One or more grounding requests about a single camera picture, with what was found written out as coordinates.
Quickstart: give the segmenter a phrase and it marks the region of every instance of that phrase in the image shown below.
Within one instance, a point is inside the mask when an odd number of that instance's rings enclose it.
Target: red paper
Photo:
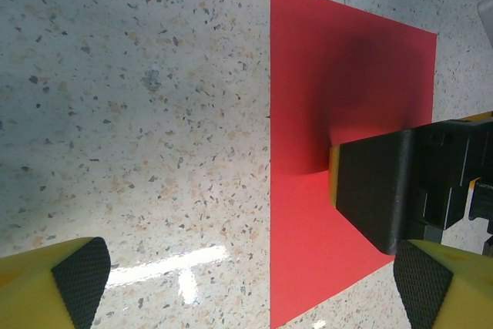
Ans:
[[[436,35],[329,0],[271,0],[270,34],[279,327],[391,261],[330,205],[328,153],[431,121]]]

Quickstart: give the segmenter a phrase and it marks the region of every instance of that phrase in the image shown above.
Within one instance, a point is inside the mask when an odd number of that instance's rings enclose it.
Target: speckled floor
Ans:
[[[335,0],[438,36],[434,119],[491,110],[481,0]],[[269,325],[270,0],[0,0],[0,256],[104,237],[94,327]],[[444,241],[481,250],[485,224]],[[286,327],[406,327],[386,266]]]

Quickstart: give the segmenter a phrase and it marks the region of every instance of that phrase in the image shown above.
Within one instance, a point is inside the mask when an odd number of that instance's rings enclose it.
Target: red square sheet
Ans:
[[[329,148],[431,121],[437,36],[330,0],[270,5],[270,309],[279,327],[391,261],[330,205]]]

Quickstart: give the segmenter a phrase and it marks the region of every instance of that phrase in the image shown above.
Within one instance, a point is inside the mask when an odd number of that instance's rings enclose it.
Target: black rubber pad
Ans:
[[[90,329],[110,268],[108,248],[99,237],[52,268],[75,329]]]
[[[429,329],[440,311],[454,274],[413,243],[397,247],[394,279],[413,329]]]

